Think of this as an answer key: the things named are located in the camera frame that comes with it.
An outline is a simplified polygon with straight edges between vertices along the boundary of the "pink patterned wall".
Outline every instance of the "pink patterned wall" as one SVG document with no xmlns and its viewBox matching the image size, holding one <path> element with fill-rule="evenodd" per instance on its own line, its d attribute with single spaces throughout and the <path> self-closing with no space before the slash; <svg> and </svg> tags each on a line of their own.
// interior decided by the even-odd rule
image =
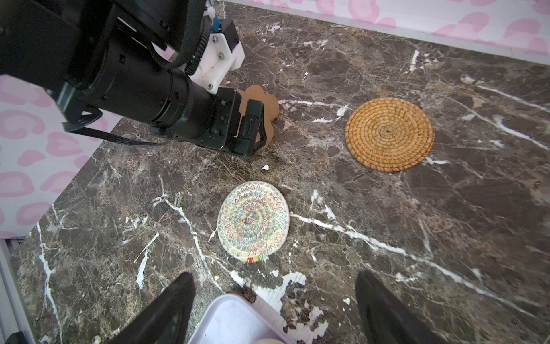
<svg viewBox="0 0 550 344">
<path fill-rule="evenodd" d="M 110 132 L 119 119 L 104 111 L 89 127 Z M 0 238 L 26 236 L 99 147 L 62 121 L 40 87 L 0 75 Z"/>
<path fill-rule="evenodd" d="M 231 1 L 550 64 L 550 0 Z"/>
</svg>

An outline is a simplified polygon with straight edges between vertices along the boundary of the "multicolored woven coaster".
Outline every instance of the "multicolored woven coaster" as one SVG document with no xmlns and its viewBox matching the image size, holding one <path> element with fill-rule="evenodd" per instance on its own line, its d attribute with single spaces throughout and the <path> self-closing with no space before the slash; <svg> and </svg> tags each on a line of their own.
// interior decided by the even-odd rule
<svg viewBox="0 0 550 344">
<path fill-rule="evenodd" d="M 290 213 L 273 185 L 253 181 L 236 187 L 218 215 L 218 237 L 233 257 L 247 263 L 266 260 L 284 243 Z"/>
<path fill-rule="evenodd" d="M 434 138 L 424 111 L 399 98 L 364 103 L 345 127 L 345 141 L 353 157 L 385 172 L 405 170 L 424 160 Z"/>
</svg>

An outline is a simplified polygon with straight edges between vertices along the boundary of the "white mounting bracket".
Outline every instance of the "white mounting bracket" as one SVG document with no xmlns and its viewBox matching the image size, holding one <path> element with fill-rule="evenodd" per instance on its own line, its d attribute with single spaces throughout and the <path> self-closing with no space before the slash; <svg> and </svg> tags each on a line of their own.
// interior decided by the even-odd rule
<svg viewBox="0 0 550 344">
<path fill-rule="evenodd" d="M 195 74 L 189 76 L 208 93 L 218 93 L 219 84 L 230 70 L 238 69 L 244 60 L 243 45 L 239 42 L 233 52 L 224 34 L 210 34 L 201 62 Z"/>
</svg>

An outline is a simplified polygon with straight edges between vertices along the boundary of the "purple tray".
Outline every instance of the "purple tray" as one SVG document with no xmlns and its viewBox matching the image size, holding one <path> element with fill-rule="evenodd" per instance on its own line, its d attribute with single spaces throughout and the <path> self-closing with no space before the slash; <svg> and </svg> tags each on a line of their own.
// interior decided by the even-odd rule
<svg viewBox="0 0 550 344">
<path fill-rule="evenodd" d="M 224 294 L 208 306 L 188 344 L 253 344 L 260 339 L 287 342 L 248 301 Z"/>
</svg>

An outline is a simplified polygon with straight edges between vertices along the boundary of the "marble table surface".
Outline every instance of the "marble table surface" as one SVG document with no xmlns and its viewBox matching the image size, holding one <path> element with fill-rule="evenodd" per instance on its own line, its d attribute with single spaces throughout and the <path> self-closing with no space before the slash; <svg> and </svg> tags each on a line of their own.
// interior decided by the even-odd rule
<svg viewBox="0 0 550 344">
<path fill-rule="evenodd" d="M 186 143 L 103 143 L 12 258 L 38 338 L 105 343 L 191 271 L 189 333 L 213 299 L 237 290 L 293 342 L 364 343 L 354 284 L 370 269 L 450 343 L 543 342 L 549 68 L 217 6 L 246 53 L 226 86 L 263 84 L 280 99 L 273 142 L 249 161 Z M 398 173 L 359 164 L 344 140 L 353 109 L 386 96 L 421 107 L 436 132 L 425 162 Z M 147 137 L 126 119 L 115 131 Z M 291 221 L 279 251 L 245 264 L 222 248 L 216 219 L 253 180 L 282 192 Z"/>
</svg>

